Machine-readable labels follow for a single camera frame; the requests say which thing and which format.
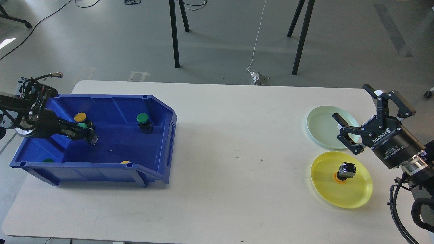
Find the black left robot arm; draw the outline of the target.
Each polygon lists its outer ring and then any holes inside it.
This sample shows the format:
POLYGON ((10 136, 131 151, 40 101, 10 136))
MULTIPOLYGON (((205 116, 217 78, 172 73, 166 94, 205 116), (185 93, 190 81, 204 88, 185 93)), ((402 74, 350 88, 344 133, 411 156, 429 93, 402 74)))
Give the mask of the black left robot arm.
POLYGON ((57 97, 58 91, 39 82, 48 77, 63 77, 55 72, 25 79, 17 94, 1 92, 1 137, 13 129, 24 138, 49 138, 63 135, 71 140, 84 140, 94 145, 99 139, 96 127, 88 120, 87 114, 77 113, 74 122, 63 119, 46 107, 50 98, 57 97))

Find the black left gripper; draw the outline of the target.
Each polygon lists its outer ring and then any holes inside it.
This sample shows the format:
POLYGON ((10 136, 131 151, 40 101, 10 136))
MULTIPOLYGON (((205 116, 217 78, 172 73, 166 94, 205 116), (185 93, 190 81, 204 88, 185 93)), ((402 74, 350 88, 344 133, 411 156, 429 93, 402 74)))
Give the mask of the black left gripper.
POLYGON ((77 122, 70 122, 57 116, 53 110, 43 110, 36 127, 32 130, 20 130, 24 138, 49 138, 55 134, 65 135, 71 140, 86 140, 89 133, 94 133, 93 127, 84 128, 77 122))

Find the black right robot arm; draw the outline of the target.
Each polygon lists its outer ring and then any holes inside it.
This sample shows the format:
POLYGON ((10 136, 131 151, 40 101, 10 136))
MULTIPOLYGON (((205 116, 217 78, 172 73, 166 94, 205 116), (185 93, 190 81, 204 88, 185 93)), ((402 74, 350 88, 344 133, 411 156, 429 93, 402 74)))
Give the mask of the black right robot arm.
POLYGON ((395 184, 390 187, 387 204, 400 234, 408 243, 415 244, 417 241, 397 213, 397 196, 400 189, 426 190, 430 197, 414 200, 411 217, 418 227, 433 232, 433 225, 421 218, 423 206, 433 209, 433 142, 423 145, 403 126, 402 121, 416 111, 398 91, 375 90, 367 84, 363 85, 363 89, 376 100, 376 114, 360 127, 354 127, 339 113, 333 113, 332 117, 339 124, 337 138, 355 155, 370 148, 387 168, 403 170, 403 175, 395 179, 395 184))

